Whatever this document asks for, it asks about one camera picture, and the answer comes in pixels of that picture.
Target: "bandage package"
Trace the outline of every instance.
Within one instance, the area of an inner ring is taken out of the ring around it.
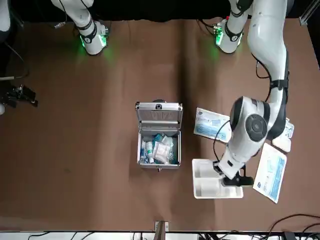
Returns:
[[[253,189],[278,203],[287,157],[282,152],[265,143]]]
[[[193,133],[206,138],[215,139],[220,127],[229,119],[229,116],[197,107]],[[216,139],[227,143],[231,138],[231,134],[231,127],[228,123],[220,130]]]

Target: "case latch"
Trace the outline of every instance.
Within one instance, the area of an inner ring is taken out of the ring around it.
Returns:
[[[162,105],[161,105],[161,104],[155,105],[155,109],[156,109],[156,110],[161,110],[161,109],[162,109]]]

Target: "metal first aid case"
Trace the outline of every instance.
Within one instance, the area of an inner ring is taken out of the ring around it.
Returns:
[[[137,102],[135,110],[138,118],[139,133],[137,146],[137,163],[147,169],[178,169],[181,164],[181,124],[183,105],[178,102]],[[157,134],[166,135],[175,141],[175,164],[145,163],[141,160],[141,147],[144,138],[153,139]]]

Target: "brown tabletop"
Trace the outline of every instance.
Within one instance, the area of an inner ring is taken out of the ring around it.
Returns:
[[[14,230],[266,231],[293,213],[320,215],[317,136],[320,72],[308,29],[288,19],[287,117],[295,126],[278,204],[251,187],[242,199],[198,200],[194,158],[214,158],[213,141],[193,135],[196,107],[228,115],[240,96],[264,100],[269,81],[258,79],[245,37],[224,54],[195,20],[113,22],[109,47],[88,56],[73,25],[57,30],[26,24],[15,47],[29,64],[23,82],[38,108],[19,103],[0,117],[0,226]],[[21,70],[12,59],[9,73]],[[179,170],[137,165],[135,102],[182,102]],[[218,154],[224,145],[217,143]],[[247,164],[255,176],[260,154]],[[275,230],[302,230],[297,217]]]

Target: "wire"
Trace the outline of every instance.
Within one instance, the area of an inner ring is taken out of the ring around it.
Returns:
[[[62,4],[61,0],[59,0],[62,8],[63,8],[63,11],[64,11],[64,16],[65,16],[65,19],[64,19],[64,23],[67,22],[67,19],[68,19],[68,15],[67,15],[67,12],[66,12],[66,9],[65,9],[65,6]]]
[[[221,127],[219,128],[219,130],[216,132],[216,135],[215,135],[214,140],[213,140],[213,152],[214,152],[214,155],[215,155],[216,160],[217,160],[218,162],[220,162],[220,159],[218,158],[218,155],[217,155],[217,153],[216,153],[216,148],[215,148],[216,139],[217,139],[217,137],[218,137],[221,129],[222,129],[227,123],[229,123],[229,122],[230,122],[230,120],[228,120],[228,121],[226,121],[224,124],[222,124],[222,126],[221,126]]]
[[[83,238],[81,238],[81,240],[84,240],[84,239],[86,239],[87,237],[89,237],[91,234],[94,234],[95,233],[95,231],[93,231],[93,232],[90,232],[88,235],[85,235]]]
[[[203,34],[205,34],[205,35],[207,35],[207,36],[208,36],[208,34],[205,32],[205,30],[203,30],[203,28],[200,26],[199,20],[198,20],[198,19],[196,19],[195,21],[196,21],[196,23],[198,24],[199,29],[201,30],[201,32],[203,32]]]
[[[129,43],[131,43],[131,28],[130,28],[130,23],[129,23],[129,21],[126,21],[126,23],[128,24],[128,27],[129,27]]]
[[[316,219],[320,219],[320,216],[316,216],[316,215],[311,215],[311,214],[304,214],[304,213],[298,213],[298,214],[292,214],[292,215],[289,215],[289,216],[286,216],[286,217],[283,217],[281,219],[279,219],[278,221],[276,221],[270,228],[270,231],[268,233],[267,236],[263,237],[263,239],[268,239],[270,236],[271,236],[271,233],[272,233],[272,230],[275,228],[275,226],[286,220],[286,219],[290,219],[290,218],[293,218],[293,217],[309,217],[309,218],[316,218]]]
[[[20,56],[19,53],[17,53],[16,50],[14,50],[13,47],[11,47],[6,41],[4,42],[4,44],[15,54],[19,57],[19,59],[22,61],[23,65],[24,65],[24,68],[25,68],[25,74],[21,75],[21,76],[3,76],[3,77],[0,77],[0,81],[6,81],[6,80],[14,80],[14,79],[23,79],[27,76],[29,76],[30,74],[30,71],[29,71],[29,68],[28,66],[26,65],[24,59]]]
[[[270,78],[269,76],[259,76],[259,74],[258,74],[258,64],[259,64],[259,62],[256,61],[256,65],[255,65],[255,74],[256,74],[256,76],[258,78],[260,78],[260,79],[269,79]]]
[[[310,229],[314,226],[318,226],[318,225],[320,225],[320,222],[311,224],[311,225],[307,226],[305,229],[303,229],[302,233],[305,233],[308,229]]]
[[[205,233],[204,235],[206,236],[206,239],[207,239],[207,240],[211,240],[211,236],[210,236],[210,234]]]
[[[232,231],[226,233],[225,235],[223,235],[222,237],[219,237],[218,240],[221,240],[221,239],[223,239],[224,237],[226,237],[226,236],[228,236],[228,235],[230,235],[230,234],[232,234],[232,233],[237,233],[237,234],[242,234],[242,235],[248,235],[248,236],[251,236],[251,237],[252,237],[251,239],[256,238],[256,236],[259,236],[259,237],[260,237],[260,238],[259,238],[260,240],[263,239],[263,236],[262,236],[262,235],[259,235],[259,234],[250,234],[250,233],[243,232],[243,231],[232,230]]]
[[[203,19],[199,19],[199,21],[200,21],[203,25],[205,25],[206,27],[208,27],[208,28],[211,28],[211,29],[213,29],[213,28],[214,28],[214,26],[212,26],[212,25],[210,25],[210,24],[206,23]]]
[[[89,8],[87,7],[87,5],[84,3],[84,1],[83,0],[80,0],[81,2],[82,2],[82,4],[85,6],[85,8],[89,11]]]
[[[50,231],[47,231],[47,232],[45,232],[45,233],[42,233],[42,234],[32,234],[32,235],[30,235],[29,237],[28,237],[28,240],[30,240],[30,238],[31,237],[41,237],[41,236],[44,236],[44,235],[47,235],[47,234],[49,234],[49,233],[51,233]]]
[[[212,35],[212,36],[215,37],[215,34],[214,34],[213,32],[211,32],[207,26],[205,26],[205,29],[207,30],[207,32],[208,32],[210,35]]]
[[[45,21],[45,23],[52,29],[56,29],[54,26],[48,24],[48,20],[46,19],[45,15],[43,14],[43,12],[41,11],[39,5],[38,5],[38,1],[37,0],[33,0],[33,2],[35,3],[36,8],[38,9],[38,12],[40,13],[42,19]]]
[[[70,240],[73,240],[74,237],[75,237],[75,235],[76,235],[77,233],[78,233],[78,232],[76,231],[76,232],[73,234],[73,236],[72,236],[72,238],[71,238]]]
[[[38,0],[33,0],[33,2],[35,3],[35,6],[36,6],[36,8],[38,9],[38,12],[40,13],[42,19],[45,21],[45,23],[46,23],[50,28],[52,28],[52,29],[58,29],[58,28],[60,28],[60,27],[63,27],[63,26],[66,24],[67,19],[68,19],[68,16],[67,16],[67,12],[66,12],[65,6],[62,4],[61,0],[59,0],[59,2],[60,2],[61,6],[62,6],[62,8],[63,8],[65,19],[64,19],[64,22],[60,22],[60,23],[58,23],[58,24],[55,25],[55,26],[52,26],[51,24],[48,24],[48,23],[47,23],[48,20],[47,20],[47,18],[45,17],[45,15],[43,14],[43,12],[41,11],[41,8],[40,8],[39,5],[38,5]]]
[[[108,30],[109,30],[109,32],[108,32],[108,36],[110,35],[110,33],[111,33],[111,26],[112,26],[112,21],[110,20],[110,26],[108,27]]]
[[[310,238],[311,236],[313,235],[317,235],[317,234],[320,234],[320,232],[314,232],[314,233],[311,233],[310,235],[308,235],[305,240],[308,240],[308,238]]]

